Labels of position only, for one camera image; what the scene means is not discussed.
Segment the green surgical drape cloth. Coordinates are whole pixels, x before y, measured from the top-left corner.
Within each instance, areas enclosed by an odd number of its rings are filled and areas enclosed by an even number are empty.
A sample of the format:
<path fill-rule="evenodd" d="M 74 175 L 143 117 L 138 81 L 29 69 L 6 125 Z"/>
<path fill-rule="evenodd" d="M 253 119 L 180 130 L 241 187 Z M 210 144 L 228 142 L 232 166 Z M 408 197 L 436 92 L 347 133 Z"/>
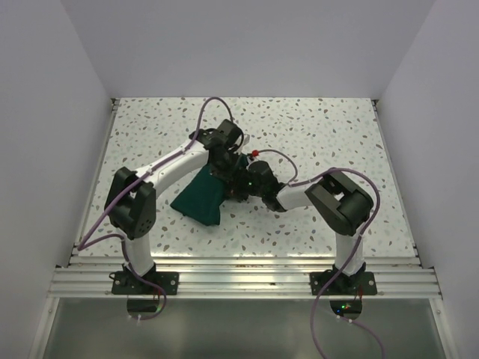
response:
<path fill-rule="evenodd" d="M 170 207 L 204 226 L 218 226 L 221 205 L 235 198 L 233 185 L 210 173 L 211 166 L 203 166 L 193 180 L 172 201 Z"/>

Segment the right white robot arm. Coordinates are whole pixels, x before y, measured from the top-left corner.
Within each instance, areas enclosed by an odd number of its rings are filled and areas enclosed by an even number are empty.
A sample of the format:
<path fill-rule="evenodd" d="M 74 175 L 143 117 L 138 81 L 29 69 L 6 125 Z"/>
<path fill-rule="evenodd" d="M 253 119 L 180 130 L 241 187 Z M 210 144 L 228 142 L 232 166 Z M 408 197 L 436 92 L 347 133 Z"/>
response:
<path fill-rule="evenodd" d="M 333 284 L 351 293 L 365 271 L 362 237 L 377 216 L 379 189 L 364 174 L 349 168 L 330 168 L 314 178 L 286 184 L 278 180 L 265 161 L 254 161 L 234 172 L 226 182 L 225 196 L 244 201 L 259 197 L 273 212 L 313 206 L 335 233 Z"/>

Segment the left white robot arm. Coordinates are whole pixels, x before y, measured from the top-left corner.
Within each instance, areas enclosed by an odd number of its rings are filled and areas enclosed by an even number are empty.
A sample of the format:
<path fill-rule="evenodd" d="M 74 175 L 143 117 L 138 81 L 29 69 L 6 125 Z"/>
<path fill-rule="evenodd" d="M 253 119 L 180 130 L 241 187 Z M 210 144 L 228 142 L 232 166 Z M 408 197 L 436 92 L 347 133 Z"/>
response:
<path fill-rule="evenodd" d="M 155 266 L 149 232 L 156 222 L 156 202 L 170 186 L 197 169 L 207 166 L 208 175 L 220 189 L 207 189 L 202 204 L 220 202 L 228 176 L 240 168 L 241 150 L 248 143 L 246 135 L 231 120 L 217 128 L 197 128 L 177 149 L 135 170 L 122 167 L 115 173 L 104 213 L 121 238 L 129 284 L 145 294 L 155 286 Z"/>

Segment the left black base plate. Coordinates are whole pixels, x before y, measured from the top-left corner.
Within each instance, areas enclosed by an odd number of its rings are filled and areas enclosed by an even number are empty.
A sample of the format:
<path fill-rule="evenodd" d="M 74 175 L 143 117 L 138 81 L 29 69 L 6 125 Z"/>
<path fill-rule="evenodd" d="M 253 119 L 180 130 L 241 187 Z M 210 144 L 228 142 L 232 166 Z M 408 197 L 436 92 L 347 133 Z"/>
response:
<path fill-rule="evenodd" d="M 178 272 L 161 271 L 145 275 L 137 279 L 130 271 L 116 271 L 109 274 L 112 280 L 113 295 L 152 295 L 159 294 L 161 287 L 166 295 L 176 295 L 180 275 Z"/>

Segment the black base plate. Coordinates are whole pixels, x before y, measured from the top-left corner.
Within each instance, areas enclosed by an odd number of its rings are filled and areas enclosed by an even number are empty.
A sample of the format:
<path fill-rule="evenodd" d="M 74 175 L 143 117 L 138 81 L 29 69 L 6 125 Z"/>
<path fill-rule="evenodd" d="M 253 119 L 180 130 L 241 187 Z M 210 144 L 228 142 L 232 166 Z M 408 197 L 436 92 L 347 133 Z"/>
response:
<path fill-rule="evenodd" d="M 161 271 L 145 275 L 137 279 L 130 271 L 116 271 L 109 274 L 112 280 L 113 295 L 152 295 L 159 294 L 161 287 L 166 295 L 176 295 L 180 275 L 178 272 Z"/>
<path fill-rule="evenodd" d="M 312 272 L 309 274 L 312 295 L 317 293 L 330 281 L 334 272 L 332 270 Z M 324 295 L 377 295 L 376 278 L 371 271 L 347 276 L 341 273 L 323 291 Z"/>

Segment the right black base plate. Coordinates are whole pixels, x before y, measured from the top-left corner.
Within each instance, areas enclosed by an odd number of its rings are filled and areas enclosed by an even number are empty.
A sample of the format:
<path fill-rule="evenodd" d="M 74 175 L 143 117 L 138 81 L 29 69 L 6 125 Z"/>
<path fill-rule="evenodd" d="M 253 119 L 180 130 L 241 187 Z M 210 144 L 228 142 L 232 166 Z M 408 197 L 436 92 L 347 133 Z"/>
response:
<path fill-rule="evenodd" d="M 309 274 L 312 295 L 317 293 L 330 281 L 334 272 L 332 270 L 312 272 Z M 377 295 L 376 278 L 371 271 L 347 276 L 341 273 L 323 291 L 324 295 Z"/>

